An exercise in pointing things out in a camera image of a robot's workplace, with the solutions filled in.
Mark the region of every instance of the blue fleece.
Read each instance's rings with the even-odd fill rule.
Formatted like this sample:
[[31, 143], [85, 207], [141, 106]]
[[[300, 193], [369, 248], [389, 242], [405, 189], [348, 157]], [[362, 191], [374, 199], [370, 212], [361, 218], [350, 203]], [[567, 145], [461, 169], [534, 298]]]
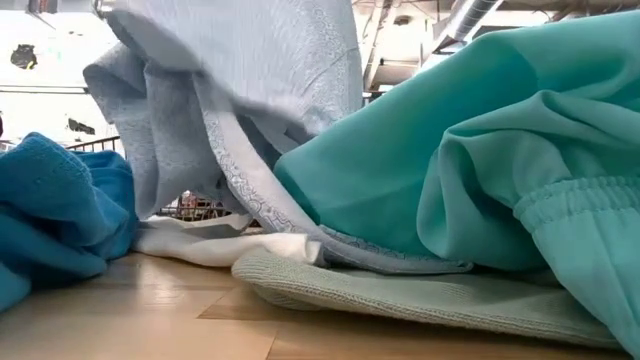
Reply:
[[33, 133], [0, 155], [0, 311], [31, 289], [105, 271], [129, 250], [133, 177], [117, 153], [72, 153]]

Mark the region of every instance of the metal duct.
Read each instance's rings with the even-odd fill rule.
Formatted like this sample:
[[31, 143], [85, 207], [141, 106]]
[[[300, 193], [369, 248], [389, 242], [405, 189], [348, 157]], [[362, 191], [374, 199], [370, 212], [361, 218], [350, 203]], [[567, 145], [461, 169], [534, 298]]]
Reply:
[[464, 41], [480, 28], [480, 20], [502, 4], [504, 0], [456, 0], [451, 9], [447, 35]]

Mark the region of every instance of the white cloth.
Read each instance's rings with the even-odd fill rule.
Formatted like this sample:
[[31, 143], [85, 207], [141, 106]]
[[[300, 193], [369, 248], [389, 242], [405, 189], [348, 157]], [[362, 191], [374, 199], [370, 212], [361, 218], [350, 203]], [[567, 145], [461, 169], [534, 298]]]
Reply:
[[143, 222], [138, 230], [133, 249], [151, 256], [171, 257], [210, 267], [230, 267], [240, 256], [260, 247], [300, 263], [315, 264], [320, 259], [320, 243], [310, 241], [304, 234], [203, 237], [219, 234], [221, 228], [230, 227], [229, 223], [237, 220], [225, 218], [194, 223], [170, 218], [150, 219]]

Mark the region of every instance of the elastic waistband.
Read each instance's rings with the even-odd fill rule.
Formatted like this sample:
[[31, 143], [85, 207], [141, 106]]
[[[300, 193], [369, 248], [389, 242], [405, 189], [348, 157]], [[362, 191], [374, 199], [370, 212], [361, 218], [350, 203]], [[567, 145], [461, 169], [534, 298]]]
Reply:
[[585, 212], [640, 208], [640, 177], [597, 177], [547, 185], [518, 201], [514, 216], [534, 233], [540, 226]]

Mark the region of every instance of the wooden floor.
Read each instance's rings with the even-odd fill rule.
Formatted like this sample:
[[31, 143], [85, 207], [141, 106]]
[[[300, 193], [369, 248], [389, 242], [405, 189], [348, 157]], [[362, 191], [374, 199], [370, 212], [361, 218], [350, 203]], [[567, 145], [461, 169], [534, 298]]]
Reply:
[[345, 313], [285, 311], [228, 271], [142, 255], [0, 315], [2, 360], [626, 358]]

